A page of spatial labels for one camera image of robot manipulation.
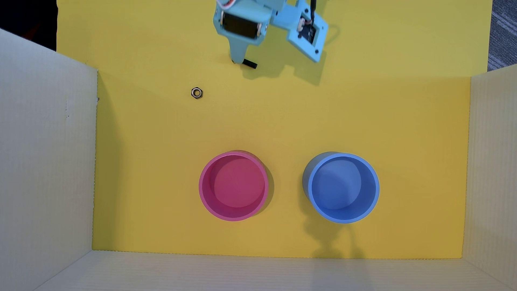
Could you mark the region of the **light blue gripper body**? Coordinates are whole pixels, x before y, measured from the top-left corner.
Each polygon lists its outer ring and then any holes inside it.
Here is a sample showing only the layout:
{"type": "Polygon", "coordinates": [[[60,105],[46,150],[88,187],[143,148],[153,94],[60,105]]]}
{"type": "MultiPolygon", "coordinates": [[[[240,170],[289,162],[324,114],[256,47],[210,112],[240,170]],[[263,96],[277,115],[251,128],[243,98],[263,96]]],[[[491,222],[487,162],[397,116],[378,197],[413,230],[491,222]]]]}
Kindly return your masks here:
{"type": "Polygon", "coordinates": [[[219,35],[257,43],[271,18],[287,1],[216,1],[213,18],[219,35]]]}

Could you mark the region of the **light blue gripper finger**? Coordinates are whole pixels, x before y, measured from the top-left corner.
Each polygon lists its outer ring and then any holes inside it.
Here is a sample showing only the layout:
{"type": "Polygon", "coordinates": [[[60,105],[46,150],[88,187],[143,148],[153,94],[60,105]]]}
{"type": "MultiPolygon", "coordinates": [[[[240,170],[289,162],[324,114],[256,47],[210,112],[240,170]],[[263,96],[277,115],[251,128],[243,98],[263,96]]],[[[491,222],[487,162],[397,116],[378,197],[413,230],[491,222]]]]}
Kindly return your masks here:
{"type": "Polygon", "coordinates": [[[248,41],[244,41],[239,38],[229,39],[230,58],[233,63],[243,64],[245,61],[245,55],[249,46],[248,41]]]}

